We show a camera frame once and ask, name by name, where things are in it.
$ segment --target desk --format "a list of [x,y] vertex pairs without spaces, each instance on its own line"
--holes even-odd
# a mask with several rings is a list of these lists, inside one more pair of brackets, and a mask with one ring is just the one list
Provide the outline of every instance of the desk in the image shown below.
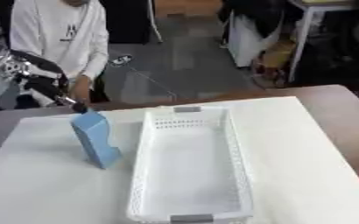
[[[98,104],[96,109],[132,109],[158,105],[187,104],[196,102],[217,102],[254,99],[276,96],[297,96],[316,122],[326,132],[342,155],[359,175],[359,99],[340,86],[303,87],[275,89],[260,92],[242,92],[221,95],[205,101],[178,101],[157,104],[131,105]],[[40,108],[0,112],[0,147],[12,132],[18,121],[31,116],[52,116],[70,114],[69,108]]]
[[307,34],[309,33],[314,13],[326,11],[351,11],[359,9],[359,5],[354,5],[351,1],[334,3],[304,3],[302,0],[289,0],[289,2],[304,11],[303,24],[299,31],[297,49],[295,51],[294,58],[292,59],[292,65],[289,74],[289,81],[294,81],[295,71],[302,57]]

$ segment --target white sweatshirt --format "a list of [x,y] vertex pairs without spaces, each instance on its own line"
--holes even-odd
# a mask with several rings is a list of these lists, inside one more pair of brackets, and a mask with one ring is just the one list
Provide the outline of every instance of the white sweatshirt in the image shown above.
[[103,71],[109,58],[108,39],[105,10],[98,0],[81,7],[62,0],[14,4],[11,48],[58,64],[70,81],[81,74],[93,80]]

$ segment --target black chair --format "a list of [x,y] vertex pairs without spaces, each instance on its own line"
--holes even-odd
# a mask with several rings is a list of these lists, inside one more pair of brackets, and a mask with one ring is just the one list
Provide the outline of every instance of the black chair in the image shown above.
[[10,46],[11,14],[14,3],[15,0],[0,0],[0,25],[8,46]]

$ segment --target table leg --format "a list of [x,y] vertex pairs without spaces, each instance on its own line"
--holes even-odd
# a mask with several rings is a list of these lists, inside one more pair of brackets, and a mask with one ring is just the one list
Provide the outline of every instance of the table leg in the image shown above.
[[313,14],[314,10],[312,7],[309,7],[304,13],[302,28],[299,31],[299,37],[297,39],[297,48],[295,50],[294,58],[292,59],[289,76],[290,82],[295,80],[295,70],[297,69],[299,60],[302,57],[302,52],[304,51],[307,34],[309,33],[310,25],[312,24]]

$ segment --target white plastic basket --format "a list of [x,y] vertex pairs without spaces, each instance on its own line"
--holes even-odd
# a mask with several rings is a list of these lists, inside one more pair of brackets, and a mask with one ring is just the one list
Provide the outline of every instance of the white plastic basket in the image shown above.
[[230,223],[252,215],[250,186],[225,108],[146,112],[128,217],[153,223]]

